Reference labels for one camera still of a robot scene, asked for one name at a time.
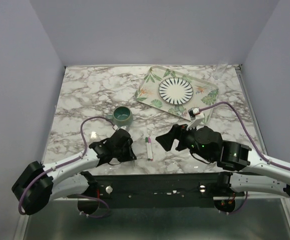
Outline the white pen pink tip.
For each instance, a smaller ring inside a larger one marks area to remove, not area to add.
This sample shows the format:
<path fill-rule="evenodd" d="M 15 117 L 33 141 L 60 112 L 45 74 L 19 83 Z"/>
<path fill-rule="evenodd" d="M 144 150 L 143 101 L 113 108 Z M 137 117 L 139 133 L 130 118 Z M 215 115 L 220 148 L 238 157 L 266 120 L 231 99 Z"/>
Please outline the white pen pink tip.
<path fill-rule="evenodd" d="M 152 145 L 151 143 L 148 144 L 149 147 L 149 159 L 153 161 L 153 152 L 152 152 Z"/>

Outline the white pen green tip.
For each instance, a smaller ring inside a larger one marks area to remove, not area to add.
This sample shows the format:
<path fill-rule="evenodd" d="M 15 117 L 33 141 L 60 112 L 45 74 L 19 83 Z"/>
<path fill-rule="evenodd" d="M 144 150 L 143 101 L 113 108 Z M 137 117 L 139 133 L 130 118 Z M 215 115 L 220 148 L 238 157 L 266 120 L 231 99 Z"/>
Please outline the white pen green tip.
<path fill-rule="evenodd" d="M 147 150 L 147 160 L 151 160 L 151 151 L 150 151 L 150 145 L 149 143 L 147 142 L 146 143 L 146 150 Z"/>

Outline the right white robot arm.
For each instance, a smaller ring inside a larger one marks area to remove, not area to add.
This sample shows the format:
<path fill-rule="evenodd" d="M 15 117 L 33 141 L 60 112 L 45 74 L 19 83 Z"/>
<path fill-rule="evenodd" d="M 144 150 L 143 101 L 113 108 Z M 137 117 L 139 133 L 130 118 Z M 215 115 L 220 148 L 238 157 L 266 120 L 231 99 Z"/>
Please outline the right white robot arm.
<path fill-rule="evenodd" d="M 188 149 L 191 154 L 231 172 L 227 179 L 215 183 L 219 195 L 253 191 L 290 198 L 290 162 L 263 155 L 238 142 L 223 140 L 219 132 L 207 126 L 190 129 L 185 124 L 175 124 L 168 133 L 156 137 L 167 152 L 175 140 L 178 140 L 177 151 Z"/>

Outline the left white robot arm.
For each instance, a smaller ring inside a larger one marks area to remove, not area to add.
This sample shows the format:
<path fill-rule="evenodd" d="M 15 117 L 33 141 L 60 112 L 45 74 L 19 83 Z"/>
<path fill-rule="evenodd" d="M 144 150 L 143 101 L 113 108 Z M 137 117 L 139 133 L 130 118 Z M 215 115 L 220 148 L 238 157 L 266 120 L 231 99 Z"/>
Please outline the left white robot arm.
<path fill-rule="evenodd" d="M 132 143 L 130 134 L 120 128 L 111 137 L 85 146 L 72 157 L 49 164 L 30 163 L 12 186 L 19 201 L 19 213 L 33 215 L 50 200 L 73 195 L 75 190 L 86 198 L 91 197 L 96 186 L 81 173 L 108 164 L 112 159 L 121 163 L 135 160 Z"/>

